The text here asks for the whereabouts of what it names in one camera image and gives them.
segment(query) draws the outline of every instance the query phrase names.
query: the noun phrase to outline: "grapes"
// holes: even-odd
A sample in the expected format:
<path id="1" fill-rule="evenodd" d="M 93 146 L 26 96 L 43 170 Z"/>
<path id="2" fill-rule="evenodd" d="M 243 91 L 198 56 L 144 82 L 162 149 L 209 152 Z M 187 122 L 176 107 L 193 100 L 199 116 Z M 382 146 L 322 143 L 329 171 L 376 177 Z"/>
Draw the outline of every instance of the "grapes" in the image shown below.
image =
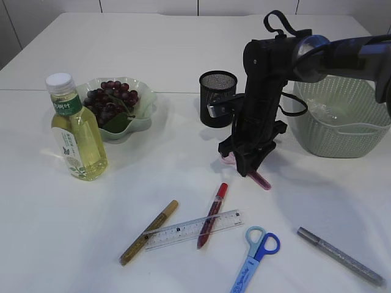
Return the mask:
<path id="1" fill-rule="evenodd" d="M 103 104 L 106 104 L 106 103 L 110 103 L 111 102 L 111 99 L 109 98 L 109 96 L 107 96 L 107 95 L 103 95 L 102 96 L 102 99 L 100 99 L 101 100 L 101 102 L 103 103 Z"/>
<path id="2" fill-rule="evenodd" d="M 109 120 L 113 119 L 117 114 L 114 111 L 102 112 L 100 118 L 107 123 Z"/>
<path id="3" fill-rule="evenodd" d="M 133 96 L 133 97 L 131 97 L 131 99 L 134 101 L 135 104 L 139 101 L 138 96 Z"/>
<path id="4" fill-rule="evenodd" d="M 115 81 L 114 82 L 114 88 L 119 90 L 121 88 L 121 82 L 120 81 Z"/>
<path id="5" fill-rule="evenodd" d="M 87 93 L 88 98 L 94 98 L 95 97 L 95 92 L 93 90 L 89 90 Z"/>
<path id="6" fill-rule="evenodd" d="M 104 108 L 104 104 L 102 102 L 96 102 L 93 106 L 98 110 L 98 112 L 101 112 Z"/>
<path id="7" fill-rule="evenodd" d="M 93 106 L 87 106 L 87 108 L 88 108 L 88 109 L 90 109 L 90 110 L 91 110 L 91 112 L 95 114 L 95 116 L 97 116 L 97 115 L 98 115 L 98 110 L 96 110 L 96 108 L 95 108 L 95 107 L 93 107 Z"/>
<path id="8" fill-rule="evenodd" d="M 107 95 L 112 95 L 113 94 L 113 89 L 106 89 L 104 90 L 104 93 L 107 94 Z"/>
<path id="9" fill-rule="evenodd" d="M 126 100 L 124 100 L 124 103 L 127 107 L 133 107 L 135 105 L 135 102 L 133 99 L 126 99 Z"/>
<path id="10" fill-rule="evenodd" d="M 114 98 L 119 98 L 120 97 L 120 91 L 119 90 L 114 90 L 112 95 L 113 95 Z"/>
<path id="11" fill-rule="evenodd" d="M 127 92 L 129 90 L 129 85 L 124 82 L 122 85 L 121 85 L 121 91 L 123 92 Z"/>
<path id="12" fill-rule="evenodd" d="M 101 88 L 90 90 L 83 101 L 83 106 L 93 112 L 97 118 L 99 128 L 102 128 L 107 122 L 112 120 L 119 113 L 128 113 L 133 111 L 135 104 L 139 102 L 137 91 L 129 92 L 129 84 L 120 81 L 104 81 L 100 84 Z M 125 106 L 119 104 L 121 99 Z"/>
<path id="13" fill-rule="evenodd" d="M 102 118 L 98 119 L 98 126 L 99 126 L 99 128 L 102 128 L 102 126 L 105 125 L 105 124 L 106 124 L 106 122 Z"/>
<path id="14" fill-rule="evenodd" d="M 103 112 L 111 112 L 115 111 L 115 104 L 114 103 L 107 103 L 106 107 L 103 108 Z"/>
<path id="15" fill-rule="evenodd" d="M 93 104 L 93 98 L 85 98 L 84 101 L 83 101 L 83 106 L 90 106 Z"/>
<path id="16" fill-rule="evenodd" d="M 119 114 L 122 112 L 126 112 L 126 109 L 121 105 L 115 105 L 115 111 Z"/>
<path id="17" fill-rule="evenodd" d="M 128 99 L 128 98 L 129 98 L 128 92 L 125 92 L 125 93 L 121 94 L 121 99 Z"/>
<path id="18" fill-rule="evenodd" d="M 134 98 L 134 97 L 136 97 L 137 96 L 137 91 L 135 91 L 135 90 L 131 90 L 130 92 L 129 92 L 129 96 L 131 97 L 131 98 Z"/>

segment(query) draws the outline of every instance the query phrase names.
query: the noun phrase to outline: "green tea bottle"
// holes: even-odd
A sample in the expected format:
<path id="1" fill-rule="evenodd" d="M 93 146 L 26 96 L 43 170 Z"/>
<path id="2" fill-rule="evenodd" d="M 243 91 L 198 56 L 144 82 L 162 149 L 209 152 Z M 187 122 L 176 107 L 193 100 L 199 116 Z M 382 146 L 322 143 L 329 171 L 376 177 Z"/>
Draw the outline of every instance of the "green tea bottle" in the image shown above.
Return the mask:
<path id="1" fill-rule="evenodd" d="M 108 165 L 95 115 L 81 104 L 68 73 L 49 76 L 46 88 L 56 110 L 51 127 L 71 175 L 94 180 Z"/>

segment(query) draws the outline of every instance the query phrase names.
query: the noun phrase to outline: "white tabletop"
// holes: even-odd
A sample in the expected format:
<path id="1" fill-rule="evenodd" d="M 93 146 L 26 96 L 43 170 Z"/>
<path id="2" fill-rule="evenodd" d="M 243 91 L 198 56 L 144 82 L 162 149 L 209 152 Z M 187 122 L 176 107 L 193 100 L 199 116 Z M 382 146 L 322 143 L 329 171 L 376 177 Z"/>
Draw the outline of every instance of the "white tabletop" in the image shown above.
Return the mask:
<path id="1" fill-rule="evenodd" d="M 107 171 L 84 182 L 60 158 L 48 94 L 0 90 L 0 292 L 228 292 L 253 225 L 278 235 L 281 249 L 262 260 L 247 292 L 376 290 L 299 238 L 299 226 L 391 281 L 389 133 L 361 159 L 326 159 L 288 129 L 259 169 L 272 184 L 264 191 L 220 162 L 217 144 L 230 130 L 201 124 L 198 101 L 159 94 L 152 126 L 105 143 Z M 244 226 L 212 235 L 201 250 L 194 240 L 119 264 L 171 200 L 180 205 L 165 225 L 203 217 L 223 181 L 221 211 L 241 210 Z"/>
<path id="2" fill-rule="evenodd" d="M 351 16 L 288 15 L 295 29 L 312 28 L 330 40 L 368 35 Z M 244 91 L 243 50 L 252 39 L 274 38 L 264 15 L 165 16 L 65 13 L 0 71 L 0 89 L 43 90 L 59 71 L 82 84 L 97 77 L 128 76 L 157 92 L 199 92 L 199 77 L 227 70 Z M 271 17 L 275 27 L 282 27 Z"/>

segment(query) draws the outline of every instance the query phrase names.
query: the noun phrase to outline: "black mesh pen holder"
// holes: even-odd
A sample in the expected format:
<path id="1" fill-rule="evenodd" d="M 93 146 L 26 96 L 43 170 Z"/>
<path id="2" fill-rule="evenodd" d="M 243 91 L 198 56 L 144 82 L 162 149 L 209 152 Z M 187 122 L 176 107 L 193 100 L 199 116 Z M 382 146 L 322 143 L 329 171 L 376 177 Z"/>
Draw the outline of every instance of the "black mesh pen holder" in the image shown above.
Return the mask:
<path id="1" fill-rule="evenodd" d="M 201 75 L 200 118 L 203 124 L 209 127 L 221 128 L 232 122 L 232 113 L 216 118 L 210 117 L 208 103 L 212 98 L 224 98 L 234 95 L 237 83 L 238 79 L 235 75 L 222 70 L 209 71 Z"/>

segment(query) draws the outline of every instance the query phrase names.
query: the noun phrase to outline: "white bottle cap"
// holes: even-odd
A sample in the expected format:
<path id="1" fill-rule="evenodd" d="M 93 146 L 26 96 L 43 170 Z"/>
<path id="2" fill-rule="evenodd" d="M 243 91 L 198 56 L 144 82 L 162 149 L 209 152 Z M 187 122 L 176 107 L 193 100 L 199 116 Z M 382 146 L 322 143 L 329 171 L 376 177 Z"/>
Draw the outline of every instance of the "white bottle cap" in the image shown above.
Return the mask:
<path id="1" fill-rule="evenodd" d="M 46 79 L 46 88 L 51 95 L 66 95 L 76 88 L 72 76 L 68 73 L 55 73 Z"/>

